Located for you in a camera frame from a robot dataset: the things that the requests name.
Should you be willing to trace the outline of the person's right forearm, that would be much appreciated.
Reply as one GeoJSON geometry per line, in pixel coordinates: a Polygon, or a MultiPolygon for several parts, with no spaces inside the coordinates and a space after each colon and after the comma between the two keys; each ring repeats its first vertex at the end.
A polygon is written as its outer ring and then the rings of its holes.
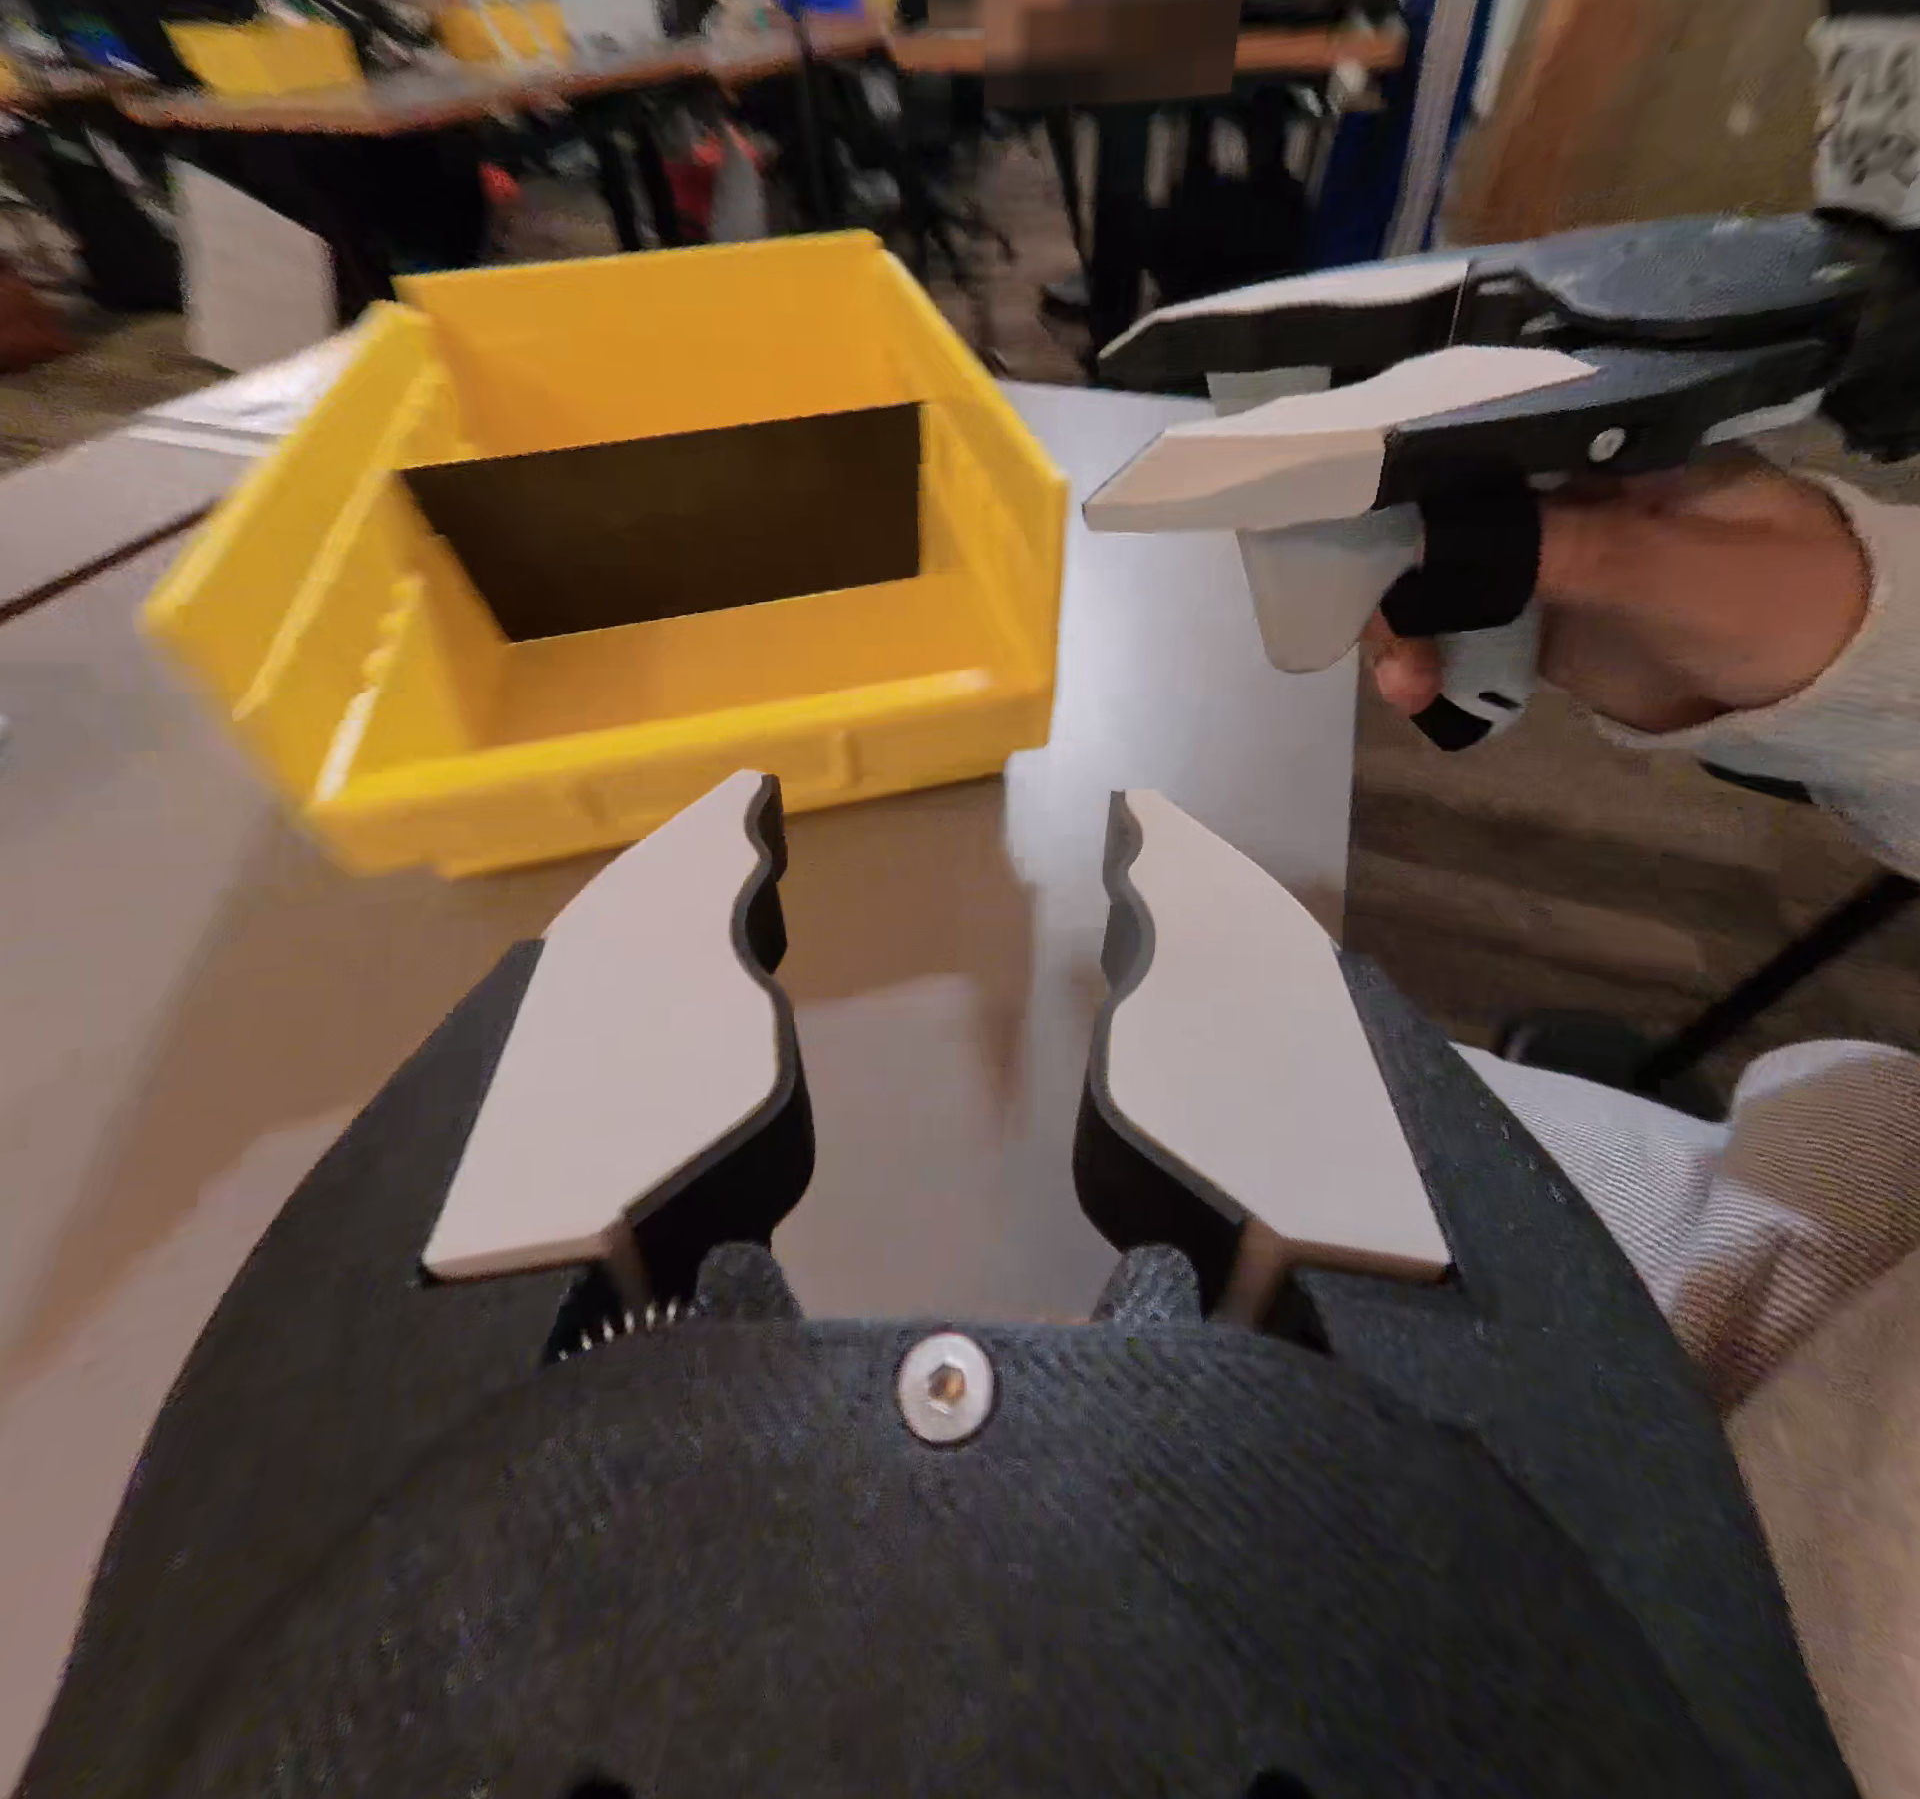
{"type": "Polygon", "coordinates": [[[1630,732],[1592,714],[1606,740],[1684,754],[1702,764],[1800,784],[1886,868],[1917,875],[1917,510],[1837,475],[1812,475],[1858,541],[1864,621],[1819,678],[1767,708],[1688,732],[1630,732]]]}

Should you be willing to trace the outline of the grey desk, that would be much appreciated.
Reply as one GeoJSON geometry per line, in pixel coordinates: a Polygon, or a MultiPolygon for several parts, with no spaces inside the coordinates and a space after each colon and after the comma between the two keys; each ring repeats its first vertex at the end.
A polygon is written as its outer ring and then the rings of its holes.
{"type": "MultiPolygon", "coordinates": [[[[603,865],[337,871],[139,614],[184,541],[3,624],[3,1786],[59,1686],[166,1390],[271,1218],[603,865]]],[[[1341,934],[1356,657],[1262,657],[1237,549],[1068,515],[1053,740],[787,818],[819,1162],[777,1236],[828,1318],[1078,1318],[1068,1183],[1114,789],[1154,787],[1341,934]]]]}

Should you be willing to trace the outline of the brown wooden board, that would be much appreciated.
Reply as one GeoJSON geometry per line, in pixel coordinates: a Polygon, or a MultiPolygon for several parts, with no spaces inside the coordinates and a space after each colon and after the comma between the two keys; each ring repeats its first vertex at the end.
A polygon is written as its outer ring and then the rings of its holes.
{"type": "Polygon", "coordinates": [[[1455,236],[1809,208],[1823,7],[1535,0],[1462,153],[1455,236]]]}

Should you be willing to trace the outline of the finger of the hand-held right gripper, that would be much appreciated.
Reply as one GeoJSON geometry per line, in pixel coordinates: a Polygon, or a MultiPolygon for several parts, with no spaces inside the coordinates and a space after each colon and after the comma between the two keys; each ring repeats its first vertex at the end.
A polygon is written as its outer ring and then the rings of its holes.
{"type": "Polygon", "coordinates": [[[1387,493],[1390,438],[1595,373],[1553,349],[1447,345],[1356,386],[1166,428],[1083,515],[1109,534],[1234,534],[1269,663],[1313,676],[1419,563],[1411,497],[1387,493]]]}
{"type": "Polygon", "coordinates": [[[1474,253],[1408,257],[1155,307],[1095,359],[1119,390],[1202,397],[1221,376],[1372,376],[1450,342],[1474,253]]]}

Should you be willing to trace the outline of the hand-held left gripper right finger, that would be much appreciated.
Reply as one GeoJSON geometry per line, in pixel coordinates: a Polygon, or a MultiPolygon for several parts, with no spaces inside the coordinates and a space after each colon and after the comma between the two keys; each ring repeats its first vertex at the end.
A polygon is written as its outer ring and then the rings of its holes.
{"type": "Polygon", "coordinates": [[[1075,1128],[1075,1191],[1119,1252],[1171,1245],[1232,1286],[1246,1232],[1280,1269],[1438,1286],[1455,1269],[1325,926],[1158,789],[1110,796],[1110,900],[1075,1128]]]}

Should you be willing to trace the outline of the yellow storage bin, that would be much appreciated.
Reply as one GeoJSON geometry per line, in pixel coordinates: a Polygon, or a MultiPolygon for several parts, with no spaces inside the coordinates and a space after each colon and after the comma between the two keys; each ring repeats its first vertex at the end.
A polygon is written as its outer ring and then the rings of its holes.
{"type": "Polygon", "coordinates": [[[143,631],[337,864],[627,847],[995,775],[1068,480],[868,231],[412,275],[143,631]]]}

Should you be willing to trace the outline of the black chair base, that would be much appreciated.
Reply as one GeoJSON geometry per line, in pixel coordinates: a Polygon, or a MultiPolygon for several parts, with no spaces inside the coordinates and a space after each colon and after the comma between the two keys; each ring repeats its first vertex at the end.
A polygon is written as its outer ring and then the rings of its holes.
{"type": "Polygon", "coordinates": [[[1543,1010],[1499,1028],[1492,1052],[1515,1065],[1568,1073],[1689,1115],[1723,1115],[1720,1094],[1703,1078],[1710,1056],[1733,1047],[1782,999],[1847,950],[1906,917],[1917,884],[1879,875],[1819,922],[1779,947],[1688,1026],[1653,1037],[1612,1014],[1543,1010]]]}

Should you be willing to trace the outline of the small yellow bin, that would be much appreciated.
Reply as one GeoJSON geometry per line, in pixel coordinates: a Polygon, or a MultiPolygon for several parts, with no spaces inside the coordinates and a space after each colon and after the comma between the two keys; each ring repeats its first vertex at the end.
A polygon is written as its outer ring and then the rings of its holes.
{"type": "Polygon", "coordinates": [[[486,70],[563,67],[573,60],[563,0],[462,0],[433,14],[441,52],[486,70]]]}
{"type": "Polygon", "coordinates": [[[163,19],[160,35],[201,87],[233,102],[277,102],[367,82],[350,28],[323,14],[163,19]]]}

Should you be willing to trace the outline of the person's right hand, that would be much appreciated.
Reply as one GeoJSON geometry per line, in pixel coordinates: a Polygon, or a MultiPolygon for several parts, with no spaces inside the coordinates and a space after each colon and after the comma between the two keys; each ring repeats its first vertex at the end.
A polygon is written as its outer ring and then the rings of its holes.
{"type": "Polygon", "coordinates": [[[1875,574],[1817,480],[1720,449],[1542,500],[1539,676],[1640,735],[1774,708],[1862,633],[1875,574]]]}

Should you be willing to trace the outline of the blue striped jacket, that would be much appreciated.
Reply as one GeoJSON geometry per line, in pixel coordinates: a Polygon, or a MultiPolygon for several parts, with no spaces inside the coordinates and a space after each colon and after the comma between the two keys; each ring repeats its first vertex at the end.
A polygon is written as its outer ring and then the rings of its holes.
{"type": "Polygon", "coordinates": [[[1381,105],[1351,111],[1315,203],[1315,258],[1366,265],[1431,251],[1471,122],[1495,0],[1397,0],[1405,45],[1372,70],[1381,105]]]}

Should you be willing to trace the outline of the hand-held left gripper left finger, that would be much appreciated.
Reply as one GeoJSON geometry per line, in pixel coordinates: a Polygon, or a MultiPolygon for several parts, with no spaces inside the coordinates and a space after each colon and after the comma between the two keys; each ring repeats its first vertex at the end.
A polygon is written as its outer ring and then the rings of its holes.
{"type": "Polygon", "coordinates": [[[547,926],[420,1257],[435,1281],[600,1266],[691,1286],[767,1245],[812,1130],[784,959],[784,808],[733,773],[547,926]]]}

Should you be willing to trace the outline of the white paper sheet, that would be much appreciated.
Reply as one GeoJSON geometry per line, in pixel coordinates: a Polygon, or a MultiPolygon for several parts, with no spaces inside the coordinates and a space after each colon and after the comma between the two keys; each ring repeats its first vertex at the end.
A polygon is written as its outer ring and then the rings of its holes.
{"type": "Polygon", "coordinates": [[[360,328],[343,328],[265,368],[146,409],[118,437],[222,459],[261,459],[323,403],[358,345],[360,328]]]}

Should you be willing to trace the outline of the white box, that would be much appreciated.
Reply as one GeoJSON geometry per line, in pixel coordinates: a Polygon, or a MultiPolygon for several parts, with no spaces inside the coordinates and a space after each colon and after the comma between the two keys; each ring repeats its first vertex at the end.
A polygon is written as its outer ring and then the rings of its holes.
{"type": "Polygon", "coordinates": [[[337,333],[326,240],[190,160],[168,160],[184,345],[220,371],[288,359],[337,333]]]}

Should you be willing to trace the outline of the wooden workbench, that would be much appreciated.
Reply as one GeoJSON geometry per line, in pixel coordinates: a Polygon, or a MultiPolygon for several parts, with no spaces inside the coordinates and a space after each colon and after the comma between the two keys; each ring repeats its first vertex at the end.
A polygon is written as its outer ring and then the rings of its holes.
{"type": "MultiPolygon", "coordinates": [[[[1234,67],[1221,85],[1213,80],[1199,92],[1178,82],[1154,82],[1162,102],[1199,98],[1232,87],[1241,75],[1280,82],[1329,82],[1341,70],[1356,70],[1379,82],[1405,60],[1408,37],[1401,19],[1359,23],[1341,28],[1246,28],[1234,39],[1234,67]]],[[[830,66],[868,67],[888,66],[904,75],[1020,75],[1065,85],[1095,73],[1092,56],[1017,63],[1005,45],[992,52],[985,28],[882,28],[871,16],[805,14],[777,19],[773,28],[740,42],[669,39],[652,49],[622,53],[604,63],[535,66],[514,63],[480,67],[454,60],[428,60],[378,82],[317,87],[299,92],[225,95],[212,91],[173,91],[142,85],[136,75],[101,75],[84,70],[29,73],[17,87],[3,91],[3,112],[55,123],[87,106],[107,106],[136,129],[209,139],[271,139],[271,140],[396,140],[412,134],[473,132],[483,123],[507,123],[523,112],[570,112],[600,140],[607,144],[634,122],[635,171],[659,160],[659,140],[645,119],[645,102],[696,92],[712,95],[732,112],[740,95],[757,85],[787,82],[795,102],[800,167],[808,201],[801,231],[842,231],[852,217],[847,184],[830,164],[828,129],[828,70],[830,66]]],[[[341,185],[331,160],[310,184],[322,193],[312,201],[322,226],[312,231],[326,243],[334,261],[334,281],[343,317],[358,317],[371,302],[395,299],[395,261],[385,243],[374,233],[369,205],[341,185]]]]}

